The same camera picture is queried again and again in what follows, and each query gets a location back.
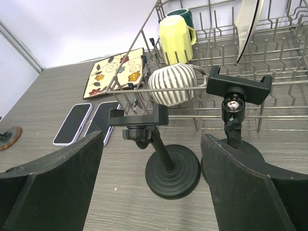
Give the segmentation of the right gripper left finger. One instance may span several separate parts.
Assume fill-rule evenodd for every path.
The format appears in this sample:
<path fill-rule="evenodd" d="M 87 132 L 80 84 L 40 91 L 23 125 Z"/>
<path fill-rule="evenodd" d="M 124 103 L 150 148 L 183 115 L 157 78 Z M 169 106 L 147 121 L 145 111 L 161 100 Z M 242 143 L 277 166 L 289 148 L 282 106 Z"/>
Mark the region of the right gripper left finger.
<path fill-rule="evenodd" d="M 81 231 L 103 153 L 95 131 L 0 175 L 3 231 Z"/>

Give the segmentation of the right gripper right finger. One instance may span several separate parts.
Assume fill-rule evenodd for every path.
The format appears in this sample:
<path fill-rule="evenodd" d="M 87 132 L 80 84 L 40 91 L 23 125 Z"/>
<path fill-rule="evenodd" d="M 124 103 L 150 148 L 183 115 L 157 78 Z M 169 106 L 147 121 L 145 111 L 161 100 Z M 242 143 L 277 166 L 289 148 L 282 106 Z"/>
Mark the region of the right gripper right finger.
<path fill-rule="evenodd" d="M 221 231 L 305 231 L 308 177 L 201 137 L 202 169 Z"/>

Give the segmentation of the white phone stand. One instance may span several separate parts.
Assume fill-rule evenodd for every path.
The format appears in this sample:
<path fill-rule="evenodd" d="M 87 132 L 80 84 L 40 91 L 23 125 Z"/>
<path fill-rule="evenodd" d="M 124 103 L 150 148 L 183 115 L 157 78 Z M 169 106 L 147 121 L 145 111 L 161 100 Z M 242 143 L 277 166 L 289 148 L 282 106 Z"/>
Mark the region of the white phone stand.
<path fill-rule="evenodd" d="M 76 142 L 92 110 L 93 105 L 91 103 L 75 104 L 55 135 L 53 145 L 68 146 Z"/>

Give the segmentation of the black phone stand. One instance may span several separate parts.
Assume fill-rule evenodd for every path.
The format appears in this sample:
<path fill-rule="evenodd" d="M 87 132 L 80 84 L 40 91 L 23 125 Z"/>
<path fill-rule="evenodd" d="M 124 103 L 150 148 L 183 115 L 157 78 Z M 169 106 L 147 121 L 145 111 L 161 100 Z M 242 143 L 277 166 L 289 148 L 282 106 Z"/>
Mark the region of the black phone stand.
<path fill-rule="evenodd" d="M 198 185 L 201 166 L 196 154 L 189 148 L 171 144 L 164 145 L 158 126 L 168 125 L 168 107 L 154 104 L 150 115 L 124 115 L 124 110 L 111 109 L 109 124 L 125 127 L 122 137 L 146 149 L 151 144 L 155 152 L 145 167 L 146 183 L 157 196 L 176 200 L 189 195 Z"/>
<path fill-rule="evenodd" d="M 260 82 L 220 74 L 220 67 L 211 67 L 206 92 L 223 97 L 222 120 L 226 138 L 221 141 L 234 149 L 264 160 L 261 152 L 242 140 L 242 122 L 245 119 L 246 103 L 261 105 L 271 93 L 272 76 L 265 75 Z"/>

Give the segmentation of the lavender case phone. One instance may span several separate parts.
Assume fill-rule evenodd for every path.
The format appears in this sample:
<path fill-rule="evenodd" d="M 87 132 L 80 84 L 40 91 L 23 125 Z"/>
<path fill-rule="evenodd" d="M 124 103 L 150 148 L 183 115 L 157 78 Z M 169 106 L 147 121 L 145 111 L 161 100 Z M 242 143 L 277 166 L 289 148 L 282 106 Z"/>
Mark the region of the lavender case phone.
<path fill-rule="evenodd" d="M 106 146 L 114 128 L 113 126 L 110 126 L 108 122 L 110 117 L 110 110 L 120 108 L 121 106 L 118 101 L 100 103 L 94 113 L 94 116 L 86 130 L 84 137 L 94 131 L 100 130 L 103 132 L 104 136 L 103 145 Z"/>

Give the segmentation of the metal dish rack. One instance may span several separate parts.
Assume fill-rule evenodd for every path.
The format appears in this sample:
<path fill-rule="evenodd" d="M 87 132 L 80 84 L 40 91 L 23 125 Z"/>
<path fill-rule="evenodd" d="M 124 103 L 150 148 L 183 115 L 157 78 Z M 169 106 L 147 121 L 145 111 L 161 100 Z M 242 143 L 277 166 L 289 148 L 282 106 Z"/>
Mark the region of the metal dish rack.
<path fill-rule="evenodd" d="M 169 64 L 165 62 L 159 36 L 146 38 L 144 29 L 151 16 L 157 14 L 158 22 L 167 13 L 178 8 L 191 10 L 196 44 L 193 58 L 187 64 L 200 66 L 209 77 L 211 69 L 220 75 L 241 77 L 260 81 L 272 76 L 271 93 L 261 105 L 246 103 L 243 130 L 247 131 L 308 131 L 308 1 L 307 0 L 264 0 L 263 9 L 254 34 L 240 51 L 239 23 L 236 17 L 241 0 L 156 0 L 133 43 L 120 62 L 115 76 L 107 84 L 107 94 L 113 94 L 124 107 L 125 113 L 146 115 L 152 112 L 154 98 L 161 90 L 149 90 L 148 79 L 156 69 Z M 120 84 L 120 71 L 137 39 L 145 42 L 145 65 L 141 83 L 133 87 Z M 169 112 L 171 128 L 198 130 L 223 130 L 221 102 L 223 97 L 205 92 L 206 86 L 188 87 L 183 92 L 194 90 L 195 98 Z M 168 89 L 168 93 L 177 93 Z"/>

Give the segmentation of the floral square plate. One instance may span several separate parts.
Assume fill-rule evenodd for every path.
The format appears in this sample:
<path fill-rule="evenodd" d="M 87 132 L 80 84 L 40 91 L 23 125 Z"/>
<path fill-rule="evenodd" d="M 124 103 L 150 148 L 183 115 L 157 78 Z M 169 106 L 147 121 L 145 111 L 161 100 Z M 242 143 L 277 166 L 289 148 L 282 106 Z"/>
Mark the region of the floral square plate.
<path fill-rule="evenodd" d="M 118 84 L 113 81 L 117 76 L 119 85 L 127 90 L 129 84 L 139 85 L 144 80 L 145 64 L 142 60 L 144 48 L 131 50 L 129 53 L 120 53 L 111 57 L 102 59 L 94 63 L 90 71 L 83 99 L 87 100 L 106 94 L 108 85 L 113 90 L 119 90 Z"/>

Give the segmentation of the wooden base phone stand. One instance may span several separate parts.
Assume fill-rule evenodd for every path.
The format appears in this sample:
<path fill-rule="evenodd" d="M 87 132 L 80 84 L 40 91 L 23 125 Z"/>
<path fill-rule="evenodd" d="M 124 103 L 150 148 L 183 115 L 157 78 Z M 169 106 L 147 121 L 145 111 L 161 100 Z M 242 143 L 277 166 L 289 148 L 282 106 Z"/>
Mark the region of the wooden base phone stand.
<path fill-rule="evenodd" d="M 7 129 L 4 133 L 0 134 L 0 150 L 4 151 L 13 146 L 21 137 L 22 128 L 14 126 Z"/>

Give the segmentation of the striped round mug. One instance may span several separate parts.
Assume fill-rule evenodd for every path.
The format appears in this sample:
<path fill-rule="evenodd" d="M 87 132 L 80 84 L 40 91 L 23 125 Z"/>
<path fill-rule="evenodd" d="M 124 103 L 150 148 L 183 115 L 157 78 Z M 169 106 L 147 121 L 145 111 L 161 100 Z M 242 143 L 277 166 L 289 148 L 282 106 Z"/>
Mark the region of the striped round mug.
<path fill-rule="evenodd" d="M 197 84 L 199 72 L 203 83 Z M 200 66 L 177 63 L 155 70 L 148 80 L 148 86 L 153 101 L 168 107 L 176 106 L 195 97 L 192 87 L 206 85 L 207 72 Z"/>

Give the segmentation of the yellow faceted cup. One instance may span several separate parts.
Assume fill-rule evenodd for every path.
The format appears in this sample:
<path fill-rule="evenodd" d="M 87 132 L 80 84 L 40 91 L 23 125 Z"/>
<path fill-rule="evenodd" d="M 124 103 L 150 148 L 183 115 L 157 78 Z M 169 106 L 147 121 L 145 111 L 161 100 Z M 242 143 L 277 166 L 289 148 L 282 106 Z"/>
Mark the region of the yellow faceted cup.
<path fill-rule="evenodd" d="M 180 15 L 164 18 L 159 24 L 159 39 L 167 65 L 187 63 L 193 58 L 196 32 Z"/>

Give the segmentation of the white curved plate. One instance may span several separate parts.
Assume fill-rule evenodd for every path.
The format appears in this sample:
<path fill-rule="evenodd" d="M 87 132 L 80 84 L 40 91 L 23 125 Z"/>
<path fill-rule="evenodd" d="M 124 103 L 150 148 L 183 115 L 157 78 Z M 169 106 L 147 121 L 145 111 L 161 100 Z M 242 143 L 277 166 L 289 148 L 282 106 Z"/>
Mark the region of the white curved plate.
<path fill-rule="evenodd" d="M 263 0 L 242 0 L 239 12 L 234 21 L 239 39 L 238 64 L 246 46 L 254 34 L 263 8 Z"/>

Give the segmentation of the dark green mug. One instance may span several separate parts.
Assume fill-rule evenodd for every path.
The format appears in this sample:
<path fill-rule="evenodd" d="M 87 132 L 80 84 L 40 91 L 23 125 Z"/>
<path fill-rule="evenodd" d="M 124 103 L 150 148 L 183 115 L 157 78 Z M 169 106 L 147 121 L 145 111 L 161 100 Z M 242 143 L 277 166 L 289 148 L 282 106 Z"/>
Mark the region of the dark green mug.
<path fill-rule="evenodd" d="M 186 24 L 194 29 L 192 12 L 189 9 L 177 9 L 170 11 L 166 16 L 179 15 L 184 18 Z"/>

